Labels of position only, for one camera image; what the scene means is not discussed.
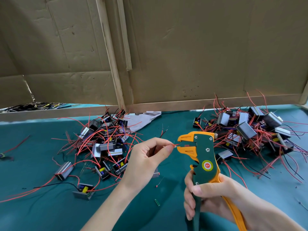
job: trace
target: green table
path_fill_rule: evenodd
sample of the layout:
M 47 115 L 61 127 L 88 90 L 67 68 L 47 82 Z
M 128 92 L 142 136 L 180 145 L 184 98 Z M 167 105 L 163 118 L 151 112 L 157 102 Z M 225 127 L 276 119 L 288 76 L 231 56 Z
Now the green table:
M 202 116 L 209 117 L 212 111 L 206 111 Z M 301 120 L 308 123 L 306 113 L 298 108 L 281 109 L 275 114 L 284 120 Z M 194 131 L 192 121 L 199 112 L 183 111 L 163 113 L 162 116 L 153 120 L 149 125 L 140 130 L 143 134 L 141 139 L 147 140 L 152 137 L 159 137 L 162 124 L 168 131 L 164 138 L 170 141 L 177 141 L 179 135 Z M 17 124 L 0 125 L 1 140 L 0 151 L 5 151 L 29 134 L 31 137 L 10 155 L 15 161 L 0 161 L 2 193 L 0 199 L 8 199 L 8 195 L 22 193 L 46 183 L 58 169 L 52 161 L 58 150 L 66 143 L 62 140 L 51 138 L 66 138 L 65 131 L 72 136 L 78 133 L 81 125 L 75 121 L 48 120 L 40 122 L 22 122 Z M 306 126 L 296 127 L 295 130 L 305 131 Z M 308 149 L 307 136 L 296 136 L 292 140 L 301 147 Z M 308 178 L 308 165 L 300 153 L 291 153 L 299 164 L 299 174 Z M 62 156 L 55 159 L 62 163 Z M 67 160 L 74 161 L 74 156 Z M 193 161 L 176 150 L 159 167 L 160 177 L 153 178 L 141 193 L 131 202 L 120 217 L 114 230 L 187 230 L 185 211 L 183 208 L 183 192 L 185 189 L 184 177 L 189 171 L 189 165 Z M 244 178 L 248 188 L 259 197 L 273 203 L 283 210 L 296 222 L 308 229 L 308 211 L 300 206 L 301 201 L 306 207 L 308 200 L 306 194 L 308 186 L 297 182 L 283 167 L 281 163 L 274 165 L 271 169 L 270 178 L 262 177 L 257 179 L 252 173 L 246 171 L 239 163 L 233 160 L 229 164 L 233 170 Z M 251 166 L 260 170 L 262 165 L 259 161 L 251 163 Z M 72 174 L 79 175 L 83 164 L 77 165 Z M 221 172 L 228 175 L 225 166 L 220 166 Z M 158 182 L 164 177 L 159 187 Z M 241 183 L 241 180 L 232 175 L 232 178 Z M 67 181 L 76 184 L 75 178 L 68 178 Z M 84 171 L 81 175 L 81 182 L 94 184 L 98 182 L 97 174 L 91 171 Z M 98 188 L 104 188 L 113 184 L 113 179 L 101 182 Z M 9 202 L 0 203 L 0 226 L 2 231 L 17 230 L 79 230 L 94 214 L 102 202 L 112 191 L 112 188 L 95 192 L 90 201 L 75 199 L 72 191 L 74 188 L 69 184 L 50 186 L 28 195 L 24 198 Z M 202 230 L 237 230 L 236 225 L 221 219 L 213 214 L 201 215 Z

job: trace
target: yellow round label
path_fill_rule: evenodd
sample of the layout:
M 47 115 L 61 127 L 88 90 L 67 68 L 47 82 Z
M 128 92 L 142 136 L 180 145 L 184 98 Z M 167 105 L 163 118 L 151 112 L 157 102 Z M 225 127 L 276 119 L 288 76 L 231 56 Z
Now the yellow round label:
M 205 171 L 211 171 L 213 169 L 213 164 L 209 160 L 205 160 L 202 162 L 202 168 Z

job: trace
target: wire stripper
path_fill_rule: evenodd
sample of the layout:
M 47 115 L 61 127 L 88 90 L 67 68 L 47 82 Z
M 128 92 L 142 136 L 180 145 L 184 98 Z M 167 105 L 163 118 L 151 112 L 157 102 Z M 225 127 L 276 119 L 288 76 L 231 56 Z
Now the wire stripper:
M 193 131 L 178 138 L 180 145 L 177 147 L 177 150 L 180 153 L 189 155 L 191 159 L 198 163 L 197 165 L 190 166 L 194 171 L 192 178 L 194 185 L 220 182 L 218 178 L 220 169 L 214 154 L 214 137 L 216 137 L 214 133 Z M 193 229 L 194 231 L 199 231 L 201 198 L 195 195 L 193 197 L 196 201 Z M 231 199 L 224 196 L 222 198 L 231 210 L 239 230 L 247 231 L 243 216 L 237 206 L 234 205 Z

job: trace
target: green handle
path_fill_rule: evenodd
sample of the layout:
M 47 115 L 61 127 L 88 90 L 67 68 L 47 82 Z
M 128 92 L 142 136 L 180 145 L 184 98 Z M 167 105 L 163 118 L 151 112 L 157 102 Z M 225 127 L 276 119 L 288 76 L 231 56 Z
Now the green handle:
M 196 207 L 195 207 L 195 216 L 193 218 L 193 231 L 199 231 L 199 221 L 200 221 L 200 208 L 201 208 L 201 198 L 193 195 L 195 202 L 196 202 Z

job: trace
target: pile of wires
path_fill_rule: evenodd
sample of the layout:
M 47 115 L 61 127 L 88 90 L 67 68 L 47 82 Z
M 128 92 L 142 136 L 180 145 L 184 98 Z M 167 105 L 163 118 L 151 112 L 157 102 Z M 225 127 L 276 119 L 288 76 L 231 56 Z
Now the pile of wires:
M 63 105 L 65 105 L 65 103 L 34 102 L 1 109 L 0 113 L 58 109 L 63 107 Z
M 264 110 L 255 106 L 252 100 L 252 107 L 230 108 L 226 107 L 223 102 L 219 102 L 216 96 L 213 103 L 215 112 L 213 119 L 201 118 L 201 113 L 195 118 L 193 127 L 204 132 L 217 133 L 218 138 L 214 142 L 214 147 L 222 148 L 222 152 L 216 154 L 216 160 L 218 164 L 227 166 L 230 177 L 233 170 L 227 163 L 229 160 L 239 161 L 246 170 L 259 178 L 261 176 L 269 178 L 265 175 L 266 173 L 270 175 L 268 169 L 274 168 L 273 164 L 281 161 L 292 177 L 302 183 L 301 180 L 304 179 L 298 174 L 298 163 L 289 153 L 298 152 L 307 162 L 308 151 L 290 140 L 291 136 L 300 138 L 297 131 L 285 124 L 288 121 L 283 121 L 273 112 L 269 112 L 265 97 L 264 101 Z M 263 167 L 261 170 L 250 166 L 250 163 L 256 160 L 261 162 Z M 295 163 L 296 169 L 291 167 L 289 161 Z
M 75 140 L 72 140 L 67 132 L 67 139 L 52 138 L 55 140 L 67 141 L 67 143 L 61 147 L 57 153 L 57 155 L 62 154 L 64 164 L 59 164 L 54 157 L 52 157 L 52 160 L 60 167 L 61 172 L 55 174 L 52 173 L 52 178 L 44 185 L 34 187 L 32 190 L 21 194 L 12 195 L 13 198 L 0 201 L 0 203 L 21 198 L 36 192 L 42 187 L 57 184 L 71 184 L 78 192 L 82 193 L 84 192 L 84 187 L 80 186 L 80 178 L 76 175 L 70 174 L 72 169 L 77 164 L 82 162 L 87 163 L 88 165 L 84 164 L 79 176 L 81 176 L 84 170 L 91 170 L 98 175 L 97 184 L 85 192 L 88 195 L 94 191 L 105 190 L 117 185 L 122 179 L 121 177 L 126 169 L 129 154 L 133 149 L 134 143 L 139 143 L 142 140 L 137 136 L 138 133 L 132 133 L 129 130 L 130 126 L 127 126 L 128 121 L 126 120 L 129 118 L 124 117 L 125 111 L 121 110 L 117 114 L 116 112 L 111 115 L 107 110 L 103 116 L 97 117 L 91 121 L 89 116 L 88 123 L 85 125 L 78 120 L 68 118 L 79 122 L 79 124 L 82 125 L 82 129 L 80 133 L 75 134 Z M 65 158 L 72 154 L 75 155 L 75 161 L 67 162 Z M 63 182 L 67 176 L 77 178 L 77 186 L 70 182 Z M 55 178 L 62 180 L 62 182 L 60 181 L 58 183 L 50 184 L 50 182 Z M 102 189 L 96 189 L 100 182 L 103 182 L 109 178 L 112 178 L 114 181 L 112 185 Z

